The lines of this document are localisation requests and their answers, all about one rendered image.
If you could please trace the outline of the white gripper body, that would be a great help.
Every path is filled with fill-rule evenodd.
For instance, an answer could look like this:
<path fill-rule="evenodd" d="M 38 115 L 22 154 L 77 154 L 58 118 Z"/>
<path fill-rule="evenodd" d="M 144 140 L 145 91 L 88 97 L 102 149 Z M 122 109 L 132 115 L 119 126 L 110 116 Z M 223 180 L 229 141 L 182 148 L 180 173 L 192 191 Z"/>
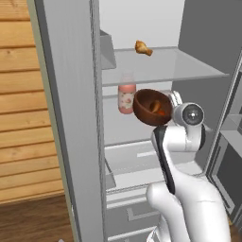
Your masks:
<path fill-rule="evenodd" d="M 173 107 L 177 107 L 182 104 L 182 98 L 177 91 L 169 91 L 167 96 Z"/>

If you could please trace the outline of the chicken drumstick in bowl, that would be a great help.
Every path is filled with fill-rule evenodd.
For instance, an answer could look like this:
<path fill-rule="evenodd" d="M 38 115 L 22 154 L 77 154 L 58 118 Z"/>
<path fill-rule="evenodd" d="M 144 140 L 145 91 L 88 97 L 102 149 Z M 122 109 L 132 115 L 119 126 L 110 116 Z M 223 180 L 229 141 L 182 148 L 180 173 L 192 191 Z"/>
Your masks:
<path fill-rule="evenodd" d="M 161 110 L 161 108 L 162 108 L 162 104 L 159 100 L 153 101 L 149 106 L 149 110 L 152 113 L 158 113 Z"/>

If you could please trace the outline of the brown wooden bowl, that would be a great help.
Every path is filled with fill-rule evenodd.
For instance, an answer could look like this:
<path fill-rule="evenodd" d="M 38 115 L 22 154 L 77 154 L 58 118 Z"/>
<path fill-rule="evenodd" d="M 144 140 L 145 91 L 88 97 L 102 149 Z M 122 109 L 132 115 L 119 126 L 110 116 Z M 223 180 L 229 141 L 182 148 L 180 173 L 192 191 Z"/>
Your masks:
<path fill-rule="evenodd" d="M 154 113 L 150 110 L 150 105 L 154 101 L 161 103 L 163 115 Z M 133 99 L 133 112 L 135 116 L 143 123 L 150 126 L 165 125 L 171 120 L 173 111 L 170 99 L 167 95 L 152 89 L 142 89 L 135 93 Z"/>

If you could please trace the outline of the brown chicken drumstick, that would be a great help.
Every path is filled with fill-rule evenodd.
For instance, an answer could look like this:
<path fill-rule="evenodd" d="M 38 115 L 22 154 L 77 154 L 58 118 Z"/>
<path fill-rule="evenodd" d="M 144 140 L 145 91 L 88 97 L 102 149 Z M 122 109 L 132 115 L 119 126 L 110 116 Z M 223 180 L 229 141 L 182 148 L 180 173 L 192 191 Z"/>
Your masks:
<path fill-rule="evenodd" d="M 151 56 L 153 53 L 152 49 L 149 49 L 146 44 L 142 41 L 136 41 L 135 43 L 135 51 L 138 54 L 145 54 L 147 56 Z"/>

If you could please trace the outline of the grey fridge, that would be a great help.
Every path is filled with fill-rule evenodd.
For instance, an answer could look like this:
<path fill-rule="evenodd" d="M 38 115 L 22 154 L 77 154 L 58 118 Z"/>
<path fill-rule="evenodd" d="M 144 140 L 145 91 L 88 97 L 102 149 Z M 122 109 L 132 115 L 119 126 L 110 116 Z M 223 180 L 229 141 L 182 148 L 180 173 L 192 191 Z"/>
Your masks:
<path fill-rule="evenodd" d="M 135 51 L 136 41 L 144 42 L 153 51 L 179 48 L 228 75 L 242 51 L 242 0 L 99 0 L 99 10 L 100 26 L 111 35 L 114 51 Z M 198 103 L 205 112 L 210 106 L 212 81 L 221 78 L 225 77 L 137 86 L 177 91 L 182 100 Z M 117 97 L 117 87 L 103 87 L 103 98 Z M 179 170 L 204 175 L 204 154 L 201 149 L 198 153 L 176 153 L 173 157 Z"/>

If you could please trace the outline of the clear fridge drawer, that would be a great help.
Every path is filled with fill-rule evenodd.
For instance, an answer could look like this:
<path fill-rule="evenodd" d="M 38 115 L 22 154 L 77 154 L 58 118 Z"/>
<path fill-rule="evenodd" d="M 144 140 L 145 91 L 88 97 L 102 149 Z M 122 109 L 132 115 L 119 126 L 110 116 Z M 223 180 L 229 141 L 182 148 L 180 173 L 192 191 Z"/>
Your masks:
<path fill-rule="evenodd" d="M 160 182 L 164 179 L 150 141 L 106 147 L 105 158 L 115 181 L 115 187 L 111 188 L 111 191 Z"/>

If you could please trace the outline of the grey fridge door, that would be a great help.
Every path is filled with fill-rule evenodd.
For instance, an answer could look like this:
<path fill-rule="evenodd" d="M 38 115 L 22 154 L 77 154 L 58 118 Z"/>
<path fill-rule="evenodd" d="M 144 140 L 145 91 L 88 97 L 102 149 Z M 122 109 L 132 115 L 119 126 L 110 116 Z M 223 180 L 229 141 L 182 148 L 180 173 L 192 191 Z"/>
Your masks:
<path fill-rule="evenodd" d="M 219 190 L 233 225 L 242 227 L 242 51 L 232 72 L 212 81 L 205 109 L 204 172 Z"/>
<path fill-rule="evenodd" d="M 98 0 L 26 0 L 74 242 L 107 242 Z"/>

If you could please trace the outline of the pink drink bottle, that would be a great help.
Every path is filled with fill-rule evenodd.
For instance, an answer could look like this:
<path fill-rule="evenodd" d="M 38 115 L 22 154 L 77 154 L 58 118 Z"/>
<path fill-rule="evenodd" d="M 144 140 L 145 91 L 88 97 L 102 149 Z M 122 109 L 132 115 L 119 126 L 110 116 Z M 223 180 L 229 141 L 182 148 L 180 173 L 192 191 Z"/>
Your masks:
<path fill-rule="evenodd" d="M 133 112 L 132 103 L 136 92 L 136 84 L 132 72 L 124 73 L 118 85 L 118 110 L 123 114 Z"/>

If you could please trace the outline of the grey freezer drawer front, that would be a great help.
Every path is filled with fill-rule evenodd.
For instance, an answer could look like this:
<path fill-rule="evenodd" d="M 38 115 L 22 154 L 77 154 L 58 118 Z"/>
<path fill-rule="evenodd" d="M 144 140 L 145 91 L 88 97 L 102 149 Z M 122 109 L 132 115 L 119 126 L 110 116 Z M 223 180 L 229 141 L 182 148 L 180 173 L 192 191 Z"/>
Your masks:
<path fill-rule="evenodd" d="M 160 214 L 148 204 L 146 190 L 121 190 L 107 195 L 106 231 L 109 242 L 145 240 L 158 224 Z"/>

